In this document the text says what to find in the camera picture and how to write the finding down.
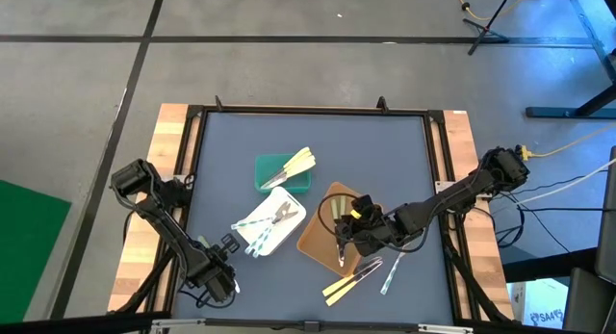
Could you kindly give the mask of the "dark grey cabinet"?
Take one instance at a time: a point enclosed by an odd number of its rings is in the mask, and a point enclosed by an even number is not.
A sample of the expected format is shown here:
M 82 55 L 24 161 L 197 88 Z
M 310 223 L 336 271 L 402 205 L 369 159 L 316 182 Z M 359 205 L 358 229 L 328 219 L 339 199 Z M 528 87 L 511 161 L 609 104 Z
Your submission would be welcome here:
M 616 146 L 608 167 L 598 244 L 569 262 L 570 283 L 563 328 L 584 334 L 616 334 Z

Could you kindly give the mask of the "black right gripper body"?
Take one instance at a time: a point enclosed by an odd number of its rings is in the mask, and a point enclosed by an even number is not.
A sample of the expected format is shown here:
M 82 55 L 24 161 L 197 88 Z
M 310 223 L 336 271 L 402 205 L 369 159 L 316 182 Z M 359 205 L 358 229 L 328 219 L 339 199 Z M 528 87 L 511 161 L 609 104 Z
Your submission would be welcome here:
M 344 215 L 345 234 L 361 256 L 369 256 L 396 241 L 395 225 L 384 215 L 380 204 L 365 194 L 350 201 Z

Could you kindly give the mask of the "white printed box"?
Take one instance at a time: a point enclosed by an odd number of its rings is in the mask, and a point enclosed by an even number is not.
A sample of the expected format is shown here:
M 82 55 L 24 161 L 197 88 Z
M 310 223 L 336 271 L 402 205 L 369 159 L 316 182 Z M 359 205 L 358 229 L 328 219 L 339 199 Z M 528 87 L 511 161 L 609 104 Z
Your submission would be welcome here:
M 523 325 L 561 329 L 568 287 L 554 279 L 508 283 L 514 319 Z

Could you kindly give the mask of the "black table frame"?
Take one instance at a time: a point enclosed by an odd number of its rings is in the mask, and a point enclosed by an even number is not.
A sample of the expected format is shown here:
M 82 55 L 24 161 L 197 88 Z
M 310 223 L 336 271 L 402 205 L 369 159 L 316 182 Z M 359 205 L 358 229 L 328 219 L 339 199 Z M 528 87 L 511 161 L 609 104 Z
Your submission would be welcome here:
M 390 109 L 387 115 L 374 108 L 336 108 L 299 106 L 226 106 L 222 112 L 215 105 L 169 104 L 161 106 L 151 138 L 147 160 L 161 174 L 186 175 L 197 168 L 200 143 L 205 136 L 208 116 L 213 113 L 280 116 L 418 116 L 423 120 L 427 137 L 428 161 L 440 180 L 460 179 L 477 164 L 475 142 L 468 115 L 454 110 Z M 505 273 L 500 265 L 495 234 L 488 233 L 493 222 L 488 207 L 479 203 L 466 217 L 453 215 L 454 230 L 449 237 L 466 267 L 495 309 L 511 319 L 513 310 L 505 295 Z M 143 299 L 140 312 L 170 310 L 178 265 L 165 260 L 165 244 L 141 220 L 126 228 L 128 245 L 123 247 L 110 308 L 118 308 L 128 292 L 139 291 Z

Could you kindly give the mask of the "black desk leg frame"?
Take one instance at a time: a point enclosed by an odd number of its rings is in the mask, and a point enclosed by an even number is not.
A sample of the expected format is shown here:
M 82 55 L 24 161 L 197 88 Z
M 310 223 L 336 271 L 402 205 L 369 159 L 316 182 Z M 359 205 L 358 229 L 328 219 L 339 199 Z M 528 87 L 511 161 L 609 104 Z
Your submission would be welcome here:
M 610 80 L 610 85 L 586 103 L 574 108 L 563 107 L 526 107 L 525 115 L 528 118 L 555 118 L 555 119 L 597 119 L 616 120 L 616 108 L 607 108 L 607 105 L 616 101 L 616 67 L 610 61 L 608 54 L 603 48 L 590 19 L 583 10 L 579 0 L 570 0 L 577 17 L 591 40 L 591 45 L 596 52 L 600 63 Z

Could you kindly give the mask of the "green plastic bin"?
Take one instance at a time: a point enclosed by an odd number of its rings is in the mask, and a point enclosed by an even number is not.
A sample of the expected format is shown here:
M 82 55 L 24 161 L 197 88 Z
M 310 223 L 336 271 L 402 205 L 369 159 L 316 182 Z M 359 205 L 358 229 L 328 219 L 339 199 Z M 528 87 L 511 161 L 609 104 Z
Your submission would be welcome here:
M 254 188 L 259 193 L 270 193 L 271 189 L 262 189 L 270 178 L 277 173 L 291 158 L 292 154 L 264 154 L 255 158 Z M 312 173 L 304 171 L 281 184 L 288 193 L 307 193 L 312 184 Z

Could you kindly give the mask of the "aluminium crossbar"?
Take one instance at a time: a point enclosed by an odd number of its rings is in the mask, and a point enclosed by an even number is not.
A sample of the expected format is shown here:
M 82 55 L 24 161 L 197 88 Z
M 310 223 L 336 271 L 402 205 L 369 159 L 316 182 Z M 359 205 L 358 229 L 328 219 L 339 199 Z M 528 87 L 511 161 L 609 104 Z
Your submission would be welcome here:
M 274 321 L 274 320 L 230 320 L 230 319 L 170 319 L 154 320 L 151 328 L 175 328 L 183 326 L 224 326 L 224 327 L 250 327 L 270 328 L 272 330 L 294 329 L 302 331 L 304 321 Z M 321 332 L 327 330 L 374 330 L 396 331 L 405 333 L 431 333 L 431 334 L 477 334 L 468 326 L 454 326 L 425 323 L 388 323 L 388 322 L 355 322 L 355 321 L 320 321 Z

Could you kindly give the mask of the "white plastic bin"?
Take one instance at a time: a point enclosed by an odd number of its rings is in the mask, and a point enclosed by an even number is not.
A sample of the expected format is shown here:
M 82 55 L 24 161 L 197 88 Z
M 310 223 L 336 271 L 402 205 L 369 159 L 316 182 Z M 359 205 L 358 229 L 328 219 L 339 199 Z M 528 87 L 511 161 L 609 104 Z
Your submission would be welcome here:
M 305 208 L 284 188 L 275 187 L 247 217 L 231 225 L 248 243 L 253 258 L 271 255 L 306 217 Z

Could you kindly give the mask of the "brown wooden tray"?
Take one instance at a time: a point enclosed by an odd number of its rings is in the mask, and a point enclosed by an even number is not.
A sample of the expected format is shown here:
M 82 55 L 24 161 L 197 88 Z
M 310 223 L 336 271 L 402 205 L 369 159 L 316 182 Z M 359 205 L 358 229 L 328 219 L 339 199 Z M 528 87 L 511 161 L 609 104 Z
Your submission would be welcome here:
M 357 255 L 345 254 L 345 264 L 342 268 L 339 266 L 336 238 L 330 234 L 330 231 L 335 230 L 330 200 L 333 197 L 342 195 L 346 196 L 346 214 L 348 214 L 351 209 L 350 201 L 355 197 L 359 197 L 360 193 L 340 182 L 332 183 L 323 197 L 322 204 L 318 205 L 317 211 L 301 234 L 296 247 L 300 252 L 326 269 L 340 276 L 349 276 L 359 265 L 363 257 L 359 252 Z

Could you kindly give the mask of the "green floor mat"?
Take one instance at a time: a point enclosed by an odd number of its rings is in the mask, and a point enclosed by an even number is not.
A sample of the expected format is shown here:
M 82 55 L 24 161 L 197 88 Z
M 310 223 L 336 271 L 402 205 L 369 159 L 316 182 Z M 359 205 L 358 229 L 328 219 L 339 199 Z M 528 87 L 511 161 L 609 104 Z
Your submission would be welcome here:
M 0 324 L 25 317 L 70 207 L 0 180 Z

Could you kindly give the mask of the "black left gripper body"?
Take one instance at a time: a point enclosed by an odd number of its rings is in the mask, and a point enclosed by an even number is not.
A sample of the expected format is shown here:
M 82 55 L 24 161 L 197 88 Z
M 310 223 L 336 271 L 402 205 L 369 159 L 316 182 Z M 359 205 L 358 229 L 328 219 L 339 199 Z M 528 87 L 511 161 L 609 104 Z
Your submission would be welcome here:
M 190 283 L 204 287 L 213 301 L 222 303 L 236 290 L 235 269 L 227 260 L 240 244 L 231 233 L 222 236 L 221 245 L 204 242 L 202 236 L 192 241 L 195 253 L 190 257 Z

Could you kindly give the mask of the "black tripod stand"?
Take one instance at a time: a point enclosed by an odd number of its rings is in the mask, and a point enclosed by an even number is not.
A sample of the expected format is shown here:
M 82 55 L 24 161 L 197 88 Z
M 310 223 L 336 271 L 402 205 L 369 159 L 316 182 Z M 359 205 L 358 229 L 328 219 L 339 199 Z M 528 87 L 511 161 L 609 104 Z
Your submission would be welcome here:
M 463 22 L 465 24 L 475 27 L 478 32 L 478 35 L 476 36 L 473 44 L 467 52 L 469 56 L 473 55 L 473 53 L 476 51 L 477 47 L 480 44 L 506 44 L 510 41 L 509 37 L 495 32 L 491 29 L 492 24 L 500 15 L 501 10 L 503 9 L 507 1 L 508 0 L 502 0 L 497 10 L 494 12 L 492 17 L 488 20 L 488 23 L 485 25 L 474 22 L 468 18 L 463 19 Z

